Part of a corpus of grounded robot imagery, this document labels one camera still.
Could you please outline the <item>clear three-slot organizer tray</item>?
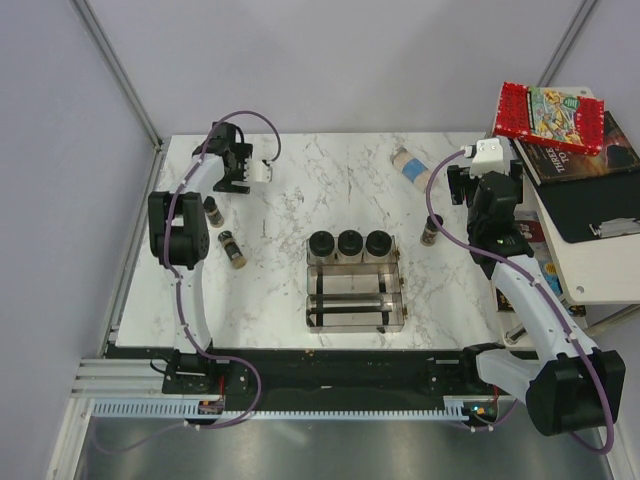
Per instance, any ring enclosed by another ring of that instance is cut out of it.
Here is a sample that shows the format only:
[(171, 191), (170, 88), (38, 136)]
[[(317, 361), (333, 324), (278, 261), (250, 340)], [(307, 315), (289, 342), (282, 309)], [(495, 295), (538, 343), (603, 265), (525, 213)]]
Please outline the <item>clear three-slot organizer tray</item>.
[(392, 238), (389, 263), (364, 260), (368, 234), (361, 234), (364, 241), (362, 261), (339, 264), (336, 255), (339, 235), (333, 235), (335, 257), (331, 264), (307, 263), (307, 328), (313, 333), (386, 334), (401, 331), (407, 312), (403, 305), (404, 280), (395, 238), (389, 234)]

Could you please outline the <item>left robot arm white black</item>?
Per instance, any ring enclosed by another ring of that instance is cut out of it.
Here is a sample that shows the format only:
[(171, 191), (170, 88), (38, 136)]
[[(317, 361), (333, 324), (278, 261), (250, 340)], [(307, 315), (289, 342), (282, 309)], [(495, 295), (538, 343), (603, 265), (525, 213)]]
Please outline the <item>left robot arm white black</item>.
[(176, 328), (165, 369), (167, 394), (224, 394), (227, 359), (212, 358), (212, 336), (204, 309), (203, 270), (209, 254), (209, 226), (222, 223), (213, 192), (245, 179), (253, 146), (237, 125), (219, 120), (191, 155), (184, 176), (147, 199), (151, 254), (171, 288)]

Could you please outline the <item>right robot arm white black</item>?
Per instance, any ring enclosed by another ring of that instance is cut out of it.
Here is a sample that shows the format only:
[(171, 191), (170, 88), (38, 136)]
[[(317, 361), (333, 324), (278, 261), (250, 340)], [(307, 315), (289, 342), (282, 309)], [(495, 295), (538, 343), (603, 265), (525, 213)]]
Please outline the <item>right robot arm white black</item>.
[(494, 385), (522, 402), (545, 436), (603, 427), (618, 418), (626, 367), (614, 350), (603, 351), (568, 314), (545, 280), (528, 241), (516, 225), (521, 186), (504, 173), (474, 178), (451, 165), (447, 180), (455, 205), (468, 208), (465, 243), (474, 262), (507, 298), (529, 335), (537, 362), (500, 347), (475, 347), (458, 368), (458, 381), (477, 394)]

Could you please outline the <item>black knob-lid glass jar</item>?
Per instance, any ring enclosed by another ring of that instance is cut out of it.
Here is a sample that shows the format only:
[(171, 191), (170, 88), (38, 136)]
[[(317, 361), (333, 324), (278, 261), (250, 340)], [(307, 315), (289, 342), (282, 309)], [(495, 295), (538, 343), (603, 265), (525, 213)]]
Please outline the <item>black knob-lid glass jar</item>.
[(335, 240), (331, 233), (324, 230), (314, 232), (307, 242), (307, 263), (326, 265), (334, 261)]

